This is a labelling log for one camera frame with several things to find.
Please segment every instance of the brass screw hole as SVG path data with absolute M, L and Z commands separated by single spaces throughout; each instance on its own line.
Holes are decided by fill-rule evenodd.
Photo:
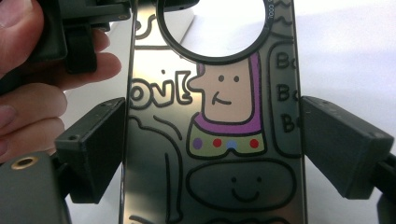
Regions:
M 23 170 L 33 166 L 36 162 L 38 162 L 37 157 L 25 157 L 12 163 L 11 168 L 13 170 Z

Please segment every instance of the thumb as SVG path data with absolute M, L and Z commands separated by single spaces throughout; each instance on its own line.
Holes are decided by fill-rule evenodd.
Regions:
M 43 26 L 36 0 L 0 0 L 0 78 L 27 60 Z

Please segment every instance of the phone case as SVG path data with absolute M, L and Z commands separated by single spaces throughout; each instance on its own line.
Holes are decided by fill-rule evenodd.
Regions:
M 306 223 L 293 2 L 263 0 L 258 40 L 220 59 L 133 2 L 120 222 Z

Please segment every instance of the cartoon character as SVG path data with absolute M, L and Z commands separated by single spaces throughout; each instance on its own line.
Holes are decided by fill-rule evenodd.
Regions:
M 187 150 L 193 158 L 218 159 L 265 152 L 261 69 L 258 53 L 239 63 L 197 65 L 189 89 L 203 95 L 202 112 L 191 119 Z

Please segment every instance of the purple dot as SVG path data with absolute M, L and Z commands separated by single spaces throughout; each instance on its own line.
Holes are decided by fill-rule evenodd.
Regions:
M 202 139 L 201 138 L 195 138 L 194 141 L 192 141 L 192 146 L 195 149 L 201 149 L 202 148 Z

